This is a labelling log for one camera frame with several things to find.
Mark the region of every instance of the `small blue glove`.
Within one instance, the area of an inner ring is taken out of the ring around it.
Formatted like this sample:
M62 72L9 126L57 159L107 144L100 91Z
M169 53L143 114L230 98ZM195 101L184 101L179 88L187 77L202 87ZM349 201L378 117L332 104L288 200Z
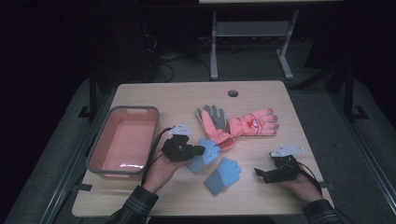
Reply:
M222 158L218 168L213 171L204 184L213 195L218 195L224 188L230 187L238 181L240 173L241 167L238 166L238 162Z
M187 168L189 168L195 175L200 173L204 166L214 161L220 155L220 148L216 146L214 141L201 138L198 141L198 144L205 147L204 154L202 156L194 156L187 164Z

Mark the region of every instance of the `forearm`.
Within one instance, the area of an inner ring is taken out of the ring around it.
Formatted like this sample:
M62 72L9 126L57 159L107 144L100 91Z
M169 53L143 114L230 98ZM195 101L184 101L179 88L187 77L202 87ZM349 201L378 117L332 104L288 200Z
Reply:
M343 223L327 200L318 200L309 203L304 208L304 213L309 223L315 224L339 224Z
M136 186L131 196L125 201L123 207L114 213L107 223L146 223L146 218L158 198L158 195L140 186Z

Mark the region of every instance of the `pink bin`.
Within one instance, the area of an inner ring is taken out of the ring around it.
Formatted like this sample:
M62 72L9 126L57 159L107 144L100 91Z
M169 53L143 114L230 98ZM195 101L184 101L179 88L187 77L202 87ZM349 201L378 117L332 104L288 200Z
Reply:
M87 160L102 178L140 180L157 133L160 113L153 106L116 106L106 117Z

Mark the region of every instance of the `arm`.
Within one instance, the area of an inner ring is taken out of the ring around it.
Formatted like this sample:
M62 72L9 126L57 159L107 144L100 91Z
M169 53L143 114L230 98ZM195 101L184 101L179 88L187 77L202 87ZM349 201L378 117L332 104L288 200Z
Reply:
M107 223L146 223L146 217L159 199L157 191L169 182L178 168L189 162L169 161L161 150L153 158L145 184L142 187L136 186L123 207L111 215Z
M315 186L304 175L298 174L294 180L282 181L280 186L289 189L294 195L307 203L304 213L309 223L343 223L329 201L325 200Z

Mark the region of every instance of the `dark background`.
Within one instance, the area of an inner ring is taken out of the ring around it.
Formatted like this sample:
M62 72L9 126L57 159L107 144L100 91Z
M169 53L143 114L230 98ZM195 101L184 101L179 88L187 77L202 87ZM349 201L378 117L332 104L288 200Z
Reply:
M353 58L356 78L396 126L396 7L390 2L346 1L342 9L316 13L314 18L307 16L312 11L302 11L293 37L317 38L307 66L326 69L340 59ZM92 0L0 3L0 221L7 217L83 80L94 74L101 91L122 82L150 82L157 75L157 55L147 53L144 34L158 36L165 47L182 46L180 50L194 54L194 39L210 32L207 11L157 11L156 25L151 26L144 20L146 12L103 9Z

